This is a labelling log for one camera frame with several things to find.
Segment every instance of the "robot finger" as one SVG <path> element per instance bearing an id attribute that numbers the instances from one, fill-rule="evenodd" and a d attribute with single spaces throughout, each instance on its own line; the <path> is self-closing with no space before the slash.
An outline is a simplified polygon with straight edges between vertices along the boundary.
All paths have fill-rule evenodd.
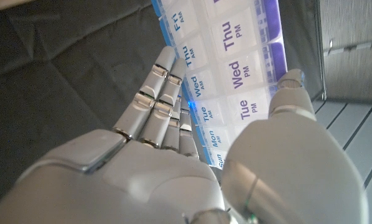
<path id="1" fill-rule="evenodd" d="M 192 120 L 185 98 L 182 98 L 179 128 L 179 153 L 198 159 L 197 147 L 193 139 Z"/>
<path id="2" fill-rule="evenodd" d="M 159 100 L 155 103 L 154 109 L 146 122 L 140 137 L 142 143 L 158 149 L 161 147 L 170 124 L 172 113 L 174 112 L 174 106 L 176 105 L 185 71 L 186 61 L 180 58 L 174 63 L 168 80 L 160 93 Z M 171 126 L 177 127 L 178 125 L 176 123 L 173 120 Z"/>
<path id="3" fill-rule="evenodd" d="M 156 103 L 174 60 L 173 48 L 164 47 L 132 103 L 114 125 L 113 131 L 122 134 L 127 140 L 137 139 Z"/>
<path id="4" fill-rule="evenodd" d="M 180 101 L 182 97 L 182 89 L 179 90 L 177 100 L 174 105 L 171 119 L 169 120 L 167 132 L 162 141 L 161 149 L 172 150 L 179 152 L 179 119 L 180 119 Z"/>

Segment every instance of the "weekly pill organizer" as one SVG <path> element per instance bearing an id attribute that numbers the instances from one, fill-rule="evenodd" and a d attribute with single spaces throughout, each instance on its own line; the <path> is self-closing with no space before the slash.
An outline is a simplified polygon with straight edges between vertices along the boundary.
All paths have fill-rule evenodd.
<path id="1" fill-rule="evenodd" d="M 266 119 L 276 82 L 287 71 L 277 0 L 152 0 L 177 57 L 205 157 L 222 168 L 252 121 Z"/>

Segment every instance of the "pill organizer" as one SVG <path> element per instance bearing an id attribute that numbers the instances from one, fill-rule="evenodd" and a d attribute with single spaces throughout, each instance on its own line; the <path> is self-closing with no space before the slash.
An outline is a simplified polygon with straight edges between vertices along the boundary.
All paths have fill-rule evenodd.
<path id="1" fill-rule="evenodd" d="M 222 169 L 247 125 L 267 119 L 286 73 L 277 0 L 152 0 L 167 45 L 186 59 L 182 84 L 207 162 Z"/>

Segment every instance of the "dark gray cloth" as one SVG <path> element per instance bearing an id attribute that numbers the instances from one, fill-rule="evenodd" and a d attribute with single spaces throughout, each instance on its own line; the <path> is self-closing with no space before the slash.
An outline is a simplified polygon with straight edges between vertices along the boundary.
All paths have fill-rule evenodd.
<path id="1" fill-rule="evenodd" d="M 113 126 L 165 46 L 150 0 L 0 12 L 0 199 L 49 149 Z"/>

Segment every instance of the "silver robotic hand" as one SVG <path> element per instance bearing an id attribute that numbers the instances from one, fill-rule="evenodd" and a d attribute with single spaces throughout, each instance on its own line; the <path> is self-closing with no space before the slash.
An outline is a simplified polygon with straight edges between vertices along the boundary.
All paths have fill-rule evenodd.
<path id="1" fill-rule="evenodd" d="M 0 223 L 229 223 L 180 97 L 185 60 L 174 59 L 165 47 L 113 131 L 84 134 L 29 167 L 1 200 Z"/>
<path id="2" fill-rule="evenodd" d="M 303 73 L 277 84 L 269 119 L 251 123 L 223 168 L 225 198 L 259 223 L 368 223 L 363 181 L 342 147 L 316 122 Z"/>

